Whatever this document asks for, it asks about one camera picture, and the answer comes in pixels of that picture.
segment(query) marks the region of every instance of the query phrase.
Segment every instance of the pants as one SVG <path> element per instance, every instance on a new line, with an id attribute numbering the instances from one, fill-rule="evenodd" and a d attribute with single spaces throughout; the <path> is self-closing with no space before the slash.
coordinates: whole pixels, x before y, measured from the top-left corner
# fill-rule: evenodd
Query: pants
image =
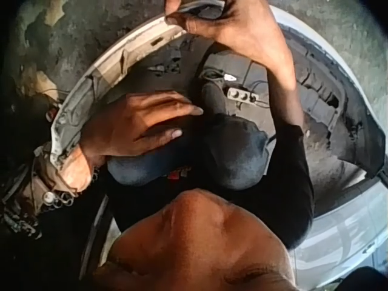
<path id="1" fill-rule="evenodd" d="M 199 134 L 186 133 L 137 157 L 114 157 L 108 170 L 122 185 L 143 186 L 181 166 L 196 164 L 219 186 L 244 190 L 263 177 L 267 134 L 237 116 L 217 114 Z"/>

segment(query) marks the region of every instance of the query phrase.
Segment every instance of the black fabric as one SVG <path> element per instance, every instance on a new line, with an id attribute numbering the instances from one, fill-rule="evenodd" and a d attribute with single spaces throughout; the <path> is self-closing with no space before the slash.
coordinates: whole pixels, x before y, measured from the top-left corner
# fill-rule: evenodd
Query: black fabric
<path id="1" fill-rule="evenodd" d="M 193 153 L 192 171 L 178 180 L 161 177 L 142 187 L 122 186 L 107 174 L 107 193 L 121 230 L 154 214 L 179 193 L 202 188 L 245 208 L 261 219 L 287 249 L 297 247 L 306 237 L 313 219 L 314 196 L 309 177 L 303 132 L 285 125 L 276 133 L 276 146 L 267 175 L 253 187 L 232 191 L 215 184 Z"/>

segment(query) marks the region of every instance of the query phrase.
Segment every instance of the black sleeve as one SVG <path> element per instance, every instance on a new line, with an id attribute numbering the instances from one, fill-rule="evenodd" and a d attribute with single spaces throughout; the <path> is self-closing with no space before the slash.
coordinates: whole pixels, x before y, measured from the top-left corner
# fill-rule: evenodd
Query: black sleeve
<path id="1" fill-rule="evenodd" d="M 303 136 L 296 125 L 278 130 L 267 176 L 234 201 L 259 217 L 288 250 L 303 242 L 313 220 L 314 194 Z"/>

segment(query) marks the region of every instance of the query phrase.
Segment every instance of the hand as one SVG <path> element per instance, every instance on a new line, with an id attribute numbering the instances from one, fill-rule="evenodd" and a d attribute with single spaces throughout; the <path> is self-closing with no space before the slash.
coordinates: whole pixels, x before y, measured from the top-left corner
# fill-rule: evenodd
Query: hand
<path id="1" fill-rule="evenodd" d="M 177 13 L 181 0 L 166 0 L 166 21 L 230 47 L 277 74 L 292 56 L 266 0 L 226 0 L 216 20 Z"/>
<path id="2" fill-rule="evenodd" d="M 105 156 L 138 156 L 182 135 L 179 128 L 145 135 L 152 126 L 203 110 L 176 92 L 127 95 L 92 118 L 82 130 L 85 156 L 100 164 Z"/>

